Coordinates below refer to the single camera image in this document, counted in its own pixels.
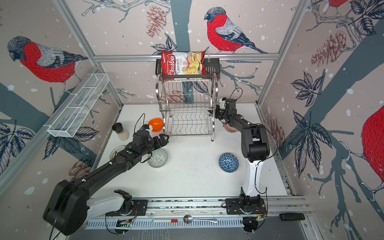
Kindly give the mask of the steel wire dish rack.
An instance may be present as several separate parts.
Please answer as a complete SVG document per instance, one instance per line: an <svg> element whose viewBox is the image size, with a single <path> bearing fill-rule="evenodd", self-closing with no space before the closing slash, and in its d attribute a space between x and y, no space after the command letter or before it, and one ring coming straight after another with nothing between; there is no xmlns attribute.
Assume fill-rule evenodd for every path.
<svg viewBox="0 0 384 240"><path fill-rule="evenodd" d="M216 74L159 75L156 96L165 135L209 136L214 141L218 104Z"/></svg>

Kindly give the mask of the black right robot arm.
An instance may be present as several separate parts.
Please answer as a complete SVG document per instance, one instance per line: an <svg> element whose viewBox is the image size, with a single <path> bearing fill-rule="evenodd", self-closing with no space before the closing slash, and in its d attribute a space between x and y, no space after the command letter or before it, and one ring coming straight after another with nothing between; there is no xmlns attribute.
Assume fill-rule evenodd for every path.
<svg viewBox="0 0 384 240"><path fill-rule="evenodd" d="M264 161L270 155L267 129L262 124L254 124L237 113L236 99L222 98L221 104L215 108L215 118L238 130L241 133L241 151L248 160L247 176L239 195L242 210L259 207L261 195L260 178Z"/></svg>

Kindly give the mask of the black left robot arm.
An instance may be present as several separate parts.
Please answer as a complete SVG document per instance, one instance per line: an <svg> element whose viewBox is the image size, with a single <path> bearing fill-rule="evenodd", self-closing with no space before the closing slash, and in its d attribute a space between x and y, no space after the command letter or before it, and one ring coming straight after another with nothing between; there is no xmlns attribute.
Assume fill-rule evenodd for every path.
<svg viewBox="0 0 384 240"><path fill-rule="evenodd" d="M118 211L127 201L128 193L118 190L99 199L94 199L93 194L118 175L140 163L143 156L168 143L168 135L159 134L151 137L149 131L138 130L133 135L133 141L106 164L75 181L59 182L43 213L43 219L68 236L75 233L88 220Z"/></svg>

